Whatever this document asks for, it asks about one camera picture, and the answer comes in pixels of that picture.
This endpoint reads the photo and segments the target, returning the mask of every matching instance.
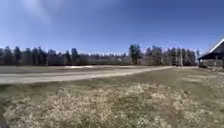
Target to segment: roof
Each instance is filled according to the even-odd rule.
[[[224,57],[224,39],[222,39],[215,47],[213,47],[209,52],[201,55],[198,59],[223,59]]]
[[[216,51],[217,49],[219,49],[223,44],[224,44],[224,39],[222,39],[217,45],[215,45],[215,47],[212,48],[212,49],[210,50],[210,52],[215,52],[215,51]]]

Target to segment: treeline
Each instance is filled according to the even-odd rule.
[[[131,45],[129,55],[117,54],[79,54],[75,48],[65,53],[53,49],[44,51],[41,47],[20,50],[0,48],[0,65],[16,66],[79,66],[79,65],[196,65],[194,51],[172,48],[163,51],[153,46],[145,53],[139,45]]]
[[[195,66],[196,56],[199,51],[192,51],[184,48],[172,48],[166,51],[162,47],[152,46],[147,48],[145,53],[141,52],[138,44],[129,47],[129,55],[133,64],[143,64],[149,66],[176,65],[176,66]]]

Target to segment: grass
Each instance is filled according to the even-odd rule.
[[[208,70],[176,68],[5,85],[0,87],[0,112],[11,128],[221,128],[223,78]]]

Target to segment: road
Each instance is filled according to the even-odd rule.
[[[124,76],[135,73],[164,70],[172,67],[149,67],[143,69],[115,69],[103,71],[82,71],[62,73],[28,73],[28,74],[0,74],[0,84],[36,83],[83,80],[99,77]]]

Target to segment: sky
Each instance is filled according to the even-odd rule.
[[[0,47],[124,53],[130,44],[209,51],[223,0],[0,0]]]

